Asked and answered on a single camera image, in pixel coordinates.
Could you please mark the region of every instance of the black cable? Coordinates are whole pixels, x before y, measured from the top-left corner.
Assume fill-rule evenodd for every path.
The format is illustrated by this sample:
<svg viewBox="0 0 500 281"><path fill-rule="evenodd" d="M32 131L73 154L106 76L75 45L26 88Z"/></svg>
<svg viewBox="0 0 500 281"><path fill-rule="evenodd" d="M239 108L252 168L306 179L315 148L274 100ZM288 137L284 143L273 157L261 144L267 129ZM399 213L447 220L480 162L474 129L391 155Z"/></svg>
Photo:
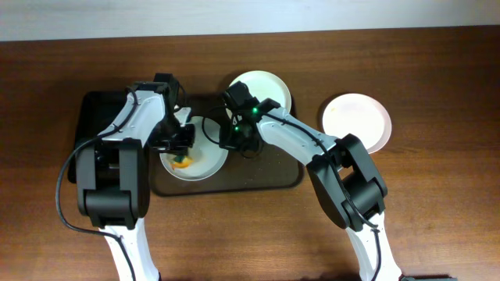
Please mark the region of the black cable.
<svg viewBox="0 0 500 281"><path fill-rule="evenodd" d="M184 101L182 102L182 105L178 105L177 109L174 109L173 112L178 112L181 110L183 107L188 106L188 95L186 94L186 90L184 87L182 87L182 84L179 82L179 88L182 90L182 95L184 96Z"/></svg>
<svg viewBox="0 0 500 281"><path fill-rule="evenodd" d="M68 156L67 160L62 165L62 168L59 171L59 176L57 178L57 184L55 185L55 208L57 209L57 213L59 215L59 218L61 219L62 224L64 224L64 226L68 227L69 229L77 231L77 232L80 232L80 233L88 233L88 234L99 235L99 236L102 236L102 237L113 238L119 244L120 249L123 252L123 256L127 260L127 264L128 264L128 266L130 268L130 274L132 275L132 280L135 281L134 267L132 265L132 262L130 261L130 257L128 256L127 250L125 249L125 246L123 245L121 237L119 237L117 235L114 235L114 234L111 234L111 233L100 232L100 231L91 230L91 229L82 229L80 227L71 225L66 220L66 218L64 217L63 210L61 209L61 200L60 200L60 198L61 198L61 196L60 196L60 194L61 194L61 184L63 182L64 172L66 171L66 169L70 165L70 162L73 159L73 157L75 157L76 154L78 154L82 149L88 147L89 145L94 144L94 143L100 141L102 138L111 136L112 134L117 133L120 130L122 130L123 127L130 120L130 118L132 117L132 115L134 114L135 109L138 106L138 97L135 94L135 91L132 90L131 88L128 87L127 90L134 96L134 103L132 105L132 109L130 110L130 112L128 113L128 115L125 117L125 120L120 125L118 125L118 126L115 125L115 124L112 124L115 128L113 130L109 131L108 133L103 133L101 135L98 135L96 137L91 138L90 140L85 141L83 144L80 144L78 147L76 147L71 152L70 156Z"/></svg>
<svg viewBox="0 0 500 281"><path fill-rule="evenodd" d="M203 132L203 134L205 135L205 137L207 138L207 140L209 140L211 143L213 143L213 144L217 144L217 145L220 145L220 141L219 141L219 142L214 141L212 138L210 138L210 137L209 137L209 135L208 135L208 134L206 133L206 131L205 131L205 119L207 118L206 116L207 116L208 114L210 114L210 113L212 113L212 112L214 112L214 111L216 111L216 110L219 110L219 109L227 109L227 106L225 106L225 105L221 105L221 106L212 107L212 108L211 108L211 109L210 109L210 110L209 110L209 111L208 111L208 112L207 112L207 113L203 116L203 119L202 119L202 132ZM231 124L230 124L231 128L232 128L232 126L233 126L233 117L234 117L234 115L233 115L233 116L231 116ZM231 128L230 128L230 130L229 130L229 135L227 136L226 141L228 141L228 140L230 139L230 137L231 137L231 134L232 134L232 132L231 132L231 131L232 131L232 129L231 129Z"/></svg>
<svg viewBox="0 0 500 281"><path fill-rule="evenodd" d="M376 271L375 271L375 273L373 275L373 278L372 278L372 281L375 281L377 279L378 272L380 271L380 267L382 265L382 252L381 252L381 249L380 249L380 241L379 241L379 237L378 237L378 233L380 232L380 230L377 229L378 225L373 224L368 219L366 219L361 214L361 212L358 210L358 208L354 205L354 202L351 199L351 195L345 189L344 184L342 183L342 179L338 175L337 170L335 169L335 164L333 163L333 161L329 157L330 154L328 153L328 150L324 147L324 145L321 142L321 140L319 140L317 137L314 137L314 135L312 133L310 133L308 130L304 129L303 127L301 127L301 126L299 126L299 125L297 125L295 123L292 123L290 121L287 121L286 119L282 119L282 118L270 115L269 113L263 113L263 115L264 116L268 116L271 119L275 119L276 121L282 122L283 124L287 124L289 126L293 126L294 128L301 130L303 133L305 133L306 135L308 135L321 148L321 150L323 151L323 153L325 155L325 159L328 161L328 164L330 165L330 167L332 168L332 170L334 172L335 178L338 181L338 185L340 186L340 188L342 190L342 193L345 196L346 201L351 206L352 210L356 213L356 215L361 219L361 221L363 223L367 224L371 228L371 230L373 231L373 233L375 235L375 243L377 245L377 269L376 269Z"/></svg>
<svg viewBox="0 0 500 281"><path fill-rule="evenodd" d="M372 281L377 280L378 272L380 271L380 268L382 267L382 250L380 249L380 240L378 237L378 233L380 230L378 229L372 229L373 235L375 235L375 244L377 245L377 268L375 269L375 273L373 274Z"/></svg>

